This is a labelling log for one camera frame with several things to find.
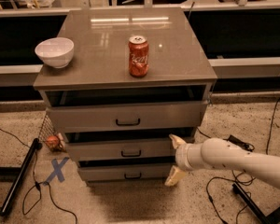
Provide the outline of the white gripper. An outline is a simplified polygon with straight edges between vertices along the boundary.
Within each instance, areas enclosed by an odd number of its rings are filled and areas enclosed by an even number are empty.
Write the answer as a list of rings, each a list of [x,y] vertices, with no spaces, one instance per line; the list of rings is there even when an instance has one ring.
[[[173,148],[176,149],[175,162],[178,166],[171,167],[165,180],[165,185],[172,187],[186,176],[186,172],[204,168],[204,161],[201,154],[201,144],[186,144],[184,139],[174,134],[170,134],[169,137]]]

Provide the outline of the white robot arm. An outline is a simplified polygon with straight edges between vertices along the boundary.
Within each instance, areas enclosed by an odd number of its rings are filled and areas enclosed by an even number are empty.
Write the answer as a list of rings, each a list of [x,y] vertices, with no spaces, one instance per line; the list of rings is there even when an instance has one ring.
[[[250,152],[219,138],[192,144],[173,134],[169,137],[175,149],[175,165],[165,181],[167,187],[189,172],[209,169],[244,172],[280,189],[280,157]]]

